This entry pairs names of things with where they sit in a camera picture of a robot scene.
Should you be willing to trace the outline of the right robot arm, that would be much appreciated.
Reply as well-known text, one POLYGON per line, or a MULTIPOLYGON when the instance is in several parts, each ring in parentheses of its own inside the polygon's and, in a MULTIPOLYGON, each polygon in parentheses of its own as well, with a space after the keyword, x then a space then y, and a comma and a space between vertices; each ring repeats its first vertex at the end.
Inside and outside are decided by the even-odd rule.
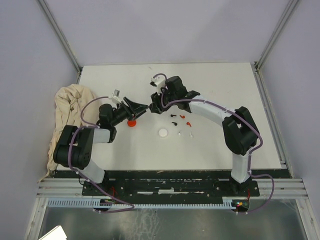
POLYGON ((229 109, 207 100, 199 92, 188 91, 179 76, 154 75, 150 85, 156 88, 149 109, 162 114, 176 106, 182 111, 202 116, 222 127, 224 141, 232 153, 229 189, 236 196, 248 189, 251 180, 252 153, 263 145, 263 139, 250 111, 241 106, 229 109))

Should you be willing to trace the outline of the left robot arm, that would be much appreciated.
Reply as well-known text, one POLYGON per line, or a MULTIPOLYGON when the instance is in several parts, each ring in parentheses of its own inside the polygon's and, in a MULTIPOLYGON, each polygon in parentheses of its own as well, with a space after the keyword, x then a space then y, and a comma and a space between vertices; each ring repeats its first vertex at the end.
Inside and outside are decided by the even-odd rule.
POLYGON ((111 183, 104 179, 105 170, 92 159, 93 145, 112 143, 118 124, 125 120, 136 120, 146 113, 148 108, 148 105, 133 102, 127 97, 117 103, 116 107, 108 103, 102 104, 98 109, 98 121, 95 125, 66 125, 63 128, 53 152, 53 161, 94 183, 93 189, 99 195, 106 195, 111 189, 111 183))

